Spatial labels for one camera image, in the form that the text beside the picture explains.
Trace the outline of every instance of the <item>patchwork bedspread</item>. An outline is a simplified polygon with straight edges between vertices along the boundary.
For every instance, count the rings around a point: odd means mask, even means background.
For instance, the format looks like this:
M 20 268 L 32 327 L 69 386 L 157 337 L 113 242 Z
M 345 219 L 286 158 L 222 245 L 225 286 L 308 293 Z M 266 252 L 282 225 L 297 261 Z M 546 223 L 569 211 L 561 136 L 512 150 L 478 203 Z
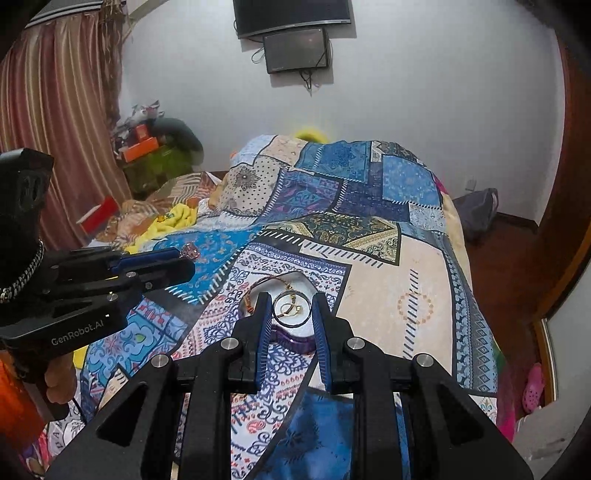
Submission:
M 325 292 L 333 313 L 386 353 L 432 354 L 495 421 L 501 357 L 470 290 L 465 251 L 450 241 L 450 205 L 433 174 L 395 143 L 252 140 L 233 158 L 216 210 L 202 202 L 194 227 L 144 247 L 194 243 L 195 276 L 147 295 L 125 330 L 89 346 L 77 393 L 85 417 L 153 355 L 196 355 L 229 336 L 250 286 L 289 274 Z M 30 457 L 47 464 L 81 427 L 72 408 Z M 314 352 L 272 343 L 261 391 L 233 398 L 232 477 L 346 478 L 352 429 L 352 400 L 323 391 Z

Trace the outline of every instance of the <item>crocs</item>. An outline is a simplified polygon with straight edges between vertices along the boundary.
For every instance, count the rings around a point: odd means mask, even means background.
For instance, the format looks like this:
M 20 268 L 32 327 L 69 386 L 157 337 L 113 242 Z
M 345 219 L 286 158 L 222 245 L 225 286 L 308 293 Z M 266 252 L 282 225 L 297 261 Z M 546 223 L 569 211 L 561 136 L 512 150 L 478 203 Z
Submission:
M 534 364 L 527 376 L 527 385 L 525 386 L 523 398 L 521 399 L 521 405 L 527 414 L 532 413 L 540 406 L 544 387 L 545 382 L 542 365 Z

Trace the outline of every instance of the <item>white wall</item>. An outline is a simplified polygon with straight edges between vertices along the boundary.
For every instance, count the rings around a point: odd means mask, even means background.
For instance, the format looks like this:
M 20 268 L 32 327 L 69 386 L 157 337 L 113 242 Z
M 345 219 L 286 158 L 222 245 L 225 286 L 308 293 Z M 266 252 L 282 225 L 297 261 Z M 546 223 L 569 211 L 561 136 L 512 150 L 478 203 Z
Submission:
M 170 0 L 124 46 L 129 100 L 159 99 L 184 120 L 210 170 L 256 135 L 311 125 L 396 141 L 452 195 L 472 176 L 499 190 L 501 211 L 538 218 L 563 127 L 551 31 L 515 0 L 352 4 L 355 24 L 329 29 L 333 68 L 310 96 L 297 73 L 251 63 L 258 45 L 236 39 L 232 1 Z
M 577 387 L 577 376 L 591 366 L 591 268 L 583 276 L 564 304 L 548 321 L 554 351 L 558 396 L 569 387 Z

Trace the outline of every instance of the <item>dark blue patch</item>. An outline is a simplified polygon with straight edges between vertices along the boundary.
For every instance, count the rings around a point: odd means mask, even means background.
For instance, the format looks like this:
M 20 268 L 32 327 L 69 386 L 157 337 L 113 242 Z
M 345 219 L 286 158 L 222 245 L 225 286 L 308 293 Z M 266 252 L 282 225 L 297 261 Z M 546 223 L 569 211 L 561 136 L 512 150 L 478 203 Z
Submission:
M 393 222 L 410 222 L 407 203 L 382 198 L 382 163 L 371 162 L 367 183 L 348 181 L 337 198 L 333 211 L 355 216 L 379 216 Z
M 256 480 L 343 480 L 353 447 L 353 403 L 307 390 Z

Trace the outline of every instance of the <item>curtain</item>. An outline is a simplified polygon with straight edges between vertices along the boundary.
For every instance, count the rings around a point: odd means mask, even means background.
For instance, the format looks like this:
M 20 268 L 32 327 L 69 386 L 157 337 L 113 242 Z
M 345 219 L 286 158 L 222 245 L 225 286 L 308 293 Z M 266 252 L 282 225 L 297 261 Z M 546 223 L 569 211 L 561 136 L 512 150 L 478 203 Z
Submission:
M 24 30 L 0 64 L 0 151 L 28 147 L 55 161 L 40 235 L 50 249 L 88 239 L 76 225 L 112 196 L 131 198 L 113 156 L 119 118 L 122 14 L 119 0 L 99 12 Z

